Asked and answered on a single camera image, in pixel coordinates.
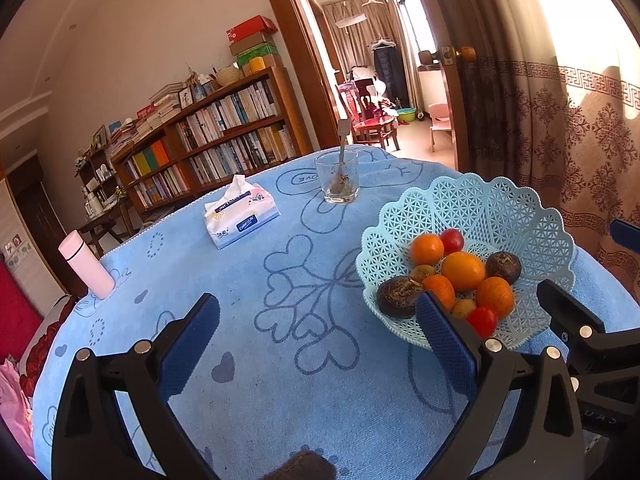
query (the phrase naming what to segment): pink thermos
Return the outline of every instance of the pink thermos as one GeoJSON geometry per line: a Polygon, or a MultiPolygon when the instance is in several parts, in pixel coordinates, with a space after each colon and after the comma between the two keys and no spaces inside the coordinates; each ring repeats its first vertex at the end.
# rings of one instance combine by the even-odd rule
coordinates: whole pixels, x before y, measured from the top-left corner
{"type": "Polygon", "coordinates": [[[69,233],[58,250],[92,293],[101,300],[109,295],[116,283],[84,243],[78,231],[69,233]]]}

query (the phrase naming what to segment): lattice basket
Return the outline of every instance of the lattice basket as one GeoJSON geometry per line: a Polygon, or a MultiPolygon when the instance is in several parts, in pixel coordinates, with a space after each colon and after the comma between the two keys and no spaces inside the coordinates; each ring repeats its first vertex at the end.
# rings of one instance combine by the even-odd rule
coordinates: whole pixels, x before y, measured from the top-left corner
{"type": "Polygon", "coordinates": [[[504,177],[485,182],[473,173],[458,179],[438,177],[427,190],[407,189],[400,200],[383,206],[376,227],[363,232],[362,252],[356,260],[365,286],[363,297],[385,326],[398,337],[431,349],[415,317],[397,319],[380,312],[376,291],[385,280],[411,271],[408,247],[415,237],[451,227],[465,237],[463,250],[482,261],[496,251],[509,251],[520,258],[522,274],[513,285],[516,306],[500,320],[495,336],[508,348],[515,348],[548,328],[550,317],[538,303],[536,286],[549,278],[571,292],[575,276],[569,264],[574,240],[564,230],[560,213],[543,208],[533,189],[517,187],[504,177]]]}

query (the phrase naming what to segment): white plastic bag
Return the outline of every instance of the white plastic bag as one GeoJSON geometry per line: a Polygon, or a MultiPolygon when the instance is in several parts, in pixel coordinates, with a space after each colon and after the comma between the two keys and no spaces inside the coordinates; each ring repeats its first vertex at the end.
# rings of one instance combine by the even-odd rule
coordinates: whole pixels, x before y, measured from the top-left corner
{"type": "Polygon", "coordinates": [[[225,195],[204,208],[207,231],[219,249],[280,214],[270,193],[249,184],[244,175],[234,175],[225,195]]]}

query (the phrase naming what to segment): cherry tomato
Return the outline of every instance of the cherry tomato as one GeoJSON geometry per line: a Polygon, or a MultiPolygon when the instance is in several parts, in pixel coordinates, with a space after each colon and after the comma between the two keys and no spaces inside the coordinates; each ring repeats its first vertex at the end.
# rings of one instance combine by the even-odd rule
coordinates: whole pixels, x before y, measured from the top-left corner
{"type": "Polygon", "coordinates": [[[482,339],[491,337],[498,326],[498,316],[488,307],[479,306],[465,318],[482,339]]]}
{"type": "Polygon", "coordinates": [[[461,251],[465,246],[465,238],[457,229],[445,229],[440,235],[440,240],[444,245],[445,255],[461,251]]]}

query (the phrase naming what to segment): floor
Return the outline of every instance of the floor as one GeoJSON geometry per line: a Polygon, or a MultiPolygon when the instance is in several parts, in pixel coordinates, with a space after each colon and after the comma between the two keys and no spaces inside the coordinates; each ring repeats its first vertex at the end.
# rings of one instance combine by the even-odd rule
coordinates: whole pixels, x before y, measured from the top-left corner
{"type": "Polygon", "coordinates": [[[413,121],[398,127],[398,144],[400,150],[395,151],[393,142],[389,143],[387,151],[401,158],[414,158],[439,162],[455,170],[453,157],[453,143],[449,132],[434,132],[435,151],[431,151],[430,120],[413,121]]]}

